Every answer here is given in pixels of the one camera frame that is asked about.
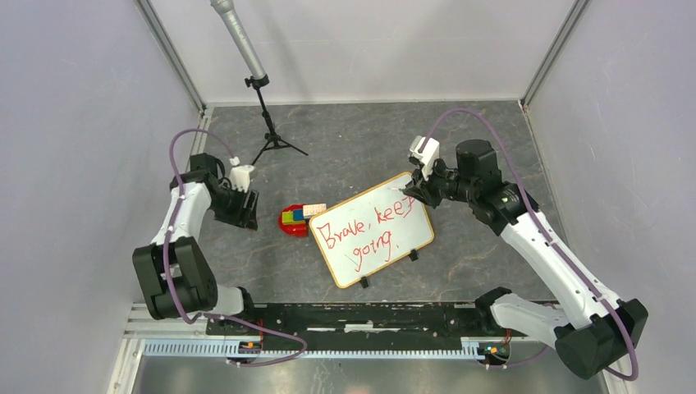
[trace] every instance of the white wall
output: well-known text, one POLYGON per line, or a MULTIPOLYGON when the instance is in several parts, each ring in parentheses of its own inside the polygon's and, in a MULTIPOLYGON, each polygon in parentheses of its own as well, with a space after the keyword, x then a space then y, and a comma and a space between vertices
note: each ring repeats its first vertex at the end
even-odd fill
POLYGON ((197 114, 131 0, 0 8, 0 392, 104 392, 197 114))
MULTIPOLYGON (((152 0, 209 103, 255 103, 209 0, 152 0)), ((518 99, 573 0, 236 0, 271 103, 518 99)))
POLYGON ((591 2, 531 121, 579 257, 648 308, 642 393, 696 392, 696 7, 591 2))

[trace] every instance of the blue block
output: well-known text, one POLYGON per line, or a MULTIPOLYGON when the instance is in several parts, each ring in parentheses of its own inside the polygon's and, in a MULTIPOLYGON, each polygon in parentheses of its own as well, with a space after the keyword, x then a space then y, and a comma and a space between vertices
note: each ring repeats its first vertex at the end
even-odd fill
POLYGON ((295 209, 292 211, 292 220, 304 220, 305 214, 302 213, 302 209, 295 209))

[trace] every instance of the gray tabletop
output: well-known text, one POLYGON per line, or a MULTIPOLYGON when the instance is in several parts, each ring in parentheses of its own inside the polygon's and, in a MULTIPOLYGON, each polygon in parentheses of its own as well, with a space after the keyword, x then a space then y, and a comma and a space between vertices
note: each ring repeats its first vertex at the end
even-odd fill
MULTIPOLYGON (((372 275, 370 287, 339 289, 310 236, 287 236, 277 218, 291 204, 332 206, 414 166, 407 160, 414 137, 425 135, 449 108, 481 112, 498 130, 529 193, 562 234, 533 138, 517 103, 366 103, 273 106, 277 132, 309 153, 292 149, 266 152, 257 162, 252 187, 259 196, 258 231, 215 222, 208 213, 199 243, 218 282, 245 287, 256 302, 473 300, 505 286, 531 300, 552 299, 533 269, 490 229, 476 221, 469 207, 443 201, 428 209, 435 240, 419 259, 399 260, 372 275)), ((216 131, 250 163, 267 132, 259 107, 215 108, 216 131)), ((462 140, 488 139, 478 121, 456 114, 442 123, 434 138, 441 156, 456 165, 462 140)), ((227 160, 224 148, 208 138, 205 151, 227 160)), ((504 179, 510 171, 498 154, 504 179)))

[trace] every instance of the tripod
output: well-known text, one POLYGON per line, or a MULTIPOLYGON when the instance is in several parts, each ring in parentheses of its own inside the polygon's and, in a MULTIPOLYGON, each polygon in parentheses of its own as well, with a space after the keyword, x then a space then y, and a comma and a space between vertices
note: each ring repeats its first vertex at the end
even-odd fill
POLYGON ((256 90, 256 94, 259 96, 259 102, 261 102, 261 116, 263 116, 263 119, 266 121, 266 126, 268 126, 268 133, 263 136, 266 139, 266 144, 263 146, 263 148, 261 148, 261 151, 256 155, 256 158, 253 162, 251 162, 251 165, 255 165, 261 157, 261 154, 267 150, 293 148, 294 150, 302 153, 304 156, 309 156, 309 154, 304 150, 299 149, 293 144, 285 141, 276 132, 276 127, 273 125, 273 121, 271 120, 271 114, 268 113, 266 103, 263 102, 263 96, 261 95, 261 88, 268 85, 268 74, 266 74, 266 71, 263 69, 261 61, 259 60, 259 57, 256 56, 256 51, 254 51, 254 46, 251 45, 249 36, 246 35, 244 27, 241 25, 241 21, 237 15, 237 12, 235 11, 235 4, 232 2, 232 0, 210 0, 210 5, 213 6, 215 11, 222 18, 222 22, 225 23, 227 31, 230 32, 232 39, 234 39, 235 45, 237 46, 237 49, 239 49, 246 66, 251 71, 251 76, 249 78, 245 78, 244 82, 246 83, 247 88, 252 87, 254 90, 256 90))
POLYGON ((256 80, 253 76, 251 76, 249 78, 245 78, 244 82, 246 83, 247 88, 252 87, 252 88, 254 88, 254 90, 256 90, 256 94, 259 96, 259 102, 261 102, 261 110, 262 110, 261 116, 266 121, 266 126, 268 126, 268 133, 266 133, 263 136, 266 139, 266 144, 263 146, 263 148, 261 148, 261 150, 259 151, 259 154, 256 155, 256 158, 254 158, 254 161, 251 162, 251 165, 252 166, 255 165, 256 162, 261 157, 261 154, 263 152, 266 152, 267 150, 293 148, 294 150, 302 153, 304 156, 309 156, 309 154, 306 153, 304 150, 297 148, 293 144, 285 141, 276 132, 276 127, 273 125, 273 120, 271 119, 271 114, 268 113, 268 110, 266 109, 266 103, 263 101, 263 96, 261 95, 261 87, 265 86, 268 83, 268 76, 265 76, 261 80, 256 80))

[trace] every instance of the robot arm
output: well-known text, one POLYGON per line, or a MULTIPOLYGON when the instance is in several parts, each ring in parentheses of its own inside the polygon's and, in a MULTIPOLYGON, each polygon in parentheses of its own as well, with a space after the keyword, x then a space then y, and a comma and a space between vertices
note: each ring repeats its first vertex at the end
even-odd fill
POLYGON ((244 309, 248 296, 240 288, 218 287, 213 272, 198 246, 205 212, 213 210, 215 220, 232 226, 256 230, 256 204, 259 193, 250 189, 252 166, 232 168, 225 177, 222 162, 206 153, 190 158, 191 171, 182 174, 184 194, 180 197, 176 178, 170 184, 171 202, 162 227, 149 245, 133 252, 133 265, 148 311, 155 319, 178 318, 172 295, 163 277, 163 244, 167 224, 179 198, 183 199, 170 243, 170 266, 180 275, 174 277, 176 293, 186 312, 211 310, 235 315, 244 309))
POLYGON ((515 184, 504 182, 497 167, 495 150, 485 140, 468 140, 456 147, 457 168, 447 168, 439 158, 439 143, 416 137, 410 161, 419 168, 404 194, 431 207, 442 199, 468 203, 474 216, 512 246, 532 266, 558 299, 562 309, 523 300, 498 287, 476 300, 483 328, 510 328, 556 349, 564 364, 581 378, 591 378, 626 355, 625 343, 616 323, 602 304, 606 300, 626 326, 634 346, 648 318, 638 300, 623 302, 601 283, 557 237, 536 202, 529 197, 537 218, 552 235, 544 239, 515 184), (602 293, 598 300, 582 280, 552 248, 559 246, 580 272, 602 293))

